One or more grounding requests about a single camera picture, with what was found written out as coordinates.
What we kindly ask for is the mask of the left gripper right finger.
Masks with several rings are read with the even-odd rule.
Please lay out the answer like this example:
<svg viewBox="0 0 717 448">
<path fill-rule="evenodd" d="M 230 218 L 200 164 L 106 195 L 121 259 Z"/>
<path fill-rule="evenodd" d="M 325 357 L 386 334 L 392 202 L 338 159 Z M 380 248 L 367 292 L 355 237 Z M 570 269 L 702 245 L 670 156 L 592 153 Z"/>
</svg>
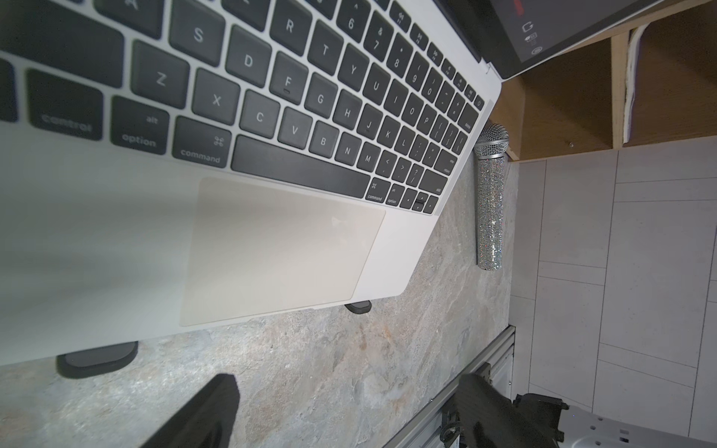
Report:
<svg viewBox="0 0 717 448">
<path fill-rule="evenodd" d="M 467 447 L 546 446 L 546 437 L 481 376 L 461 375 L 454 399 Z"/>
</svg>

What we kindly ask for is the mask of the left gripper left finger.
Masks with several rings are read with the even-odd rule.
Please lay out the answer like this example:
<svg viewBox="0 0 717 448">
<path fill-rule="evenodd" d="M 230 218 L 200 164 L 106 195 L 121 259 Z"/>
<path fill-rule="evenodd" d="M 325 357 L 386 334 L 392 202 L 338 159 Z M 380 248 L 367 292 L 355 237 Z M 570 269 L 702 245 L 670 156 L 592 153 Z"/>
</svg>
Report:
<svg viewBox="0 0 717 448">
<path fill-rule="evenodd" d="M 142 447 L 228 447 L 240 405 L 235 376 L 214 376 Z"/>
</svg>

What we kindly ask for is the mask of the silver laptop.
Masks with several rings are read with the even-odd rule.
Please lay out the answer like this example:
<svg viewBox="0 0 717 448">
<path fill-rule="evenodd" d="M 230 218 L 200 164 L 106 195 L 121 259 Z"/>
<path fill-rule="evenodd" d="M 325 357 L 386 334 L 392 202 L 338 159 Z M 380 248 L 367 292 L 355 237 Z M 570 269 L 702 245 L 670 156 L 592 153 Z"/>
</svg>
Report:
<svg viewBox="0 0 717 448">
<path fill-rule="evenodd" d="M 2 363 L 400 295 L 503 84 L 650 7 L 3 1 Z"/>
</svg>

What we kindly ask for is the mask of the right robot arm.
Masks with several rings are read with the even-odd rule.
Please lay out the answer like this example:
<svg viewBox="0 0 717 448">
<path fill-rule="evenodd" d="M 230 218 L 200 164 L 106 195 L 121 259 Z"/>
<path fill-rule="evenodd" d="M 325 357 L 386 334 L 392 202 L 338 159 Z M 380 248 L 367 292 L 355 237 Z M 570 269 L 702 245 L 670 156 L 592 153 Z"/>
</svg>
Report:
<svg viewBox="0 0 717 448">
<path fill-rule="evenodd" d="M 518 412 L 555 440 L 557 447 L 714 447 L 704 442 L 655 429 L 646 429 L 597 416 L 562 399 L 541 394 L 518 395 Z"/>
</svg>

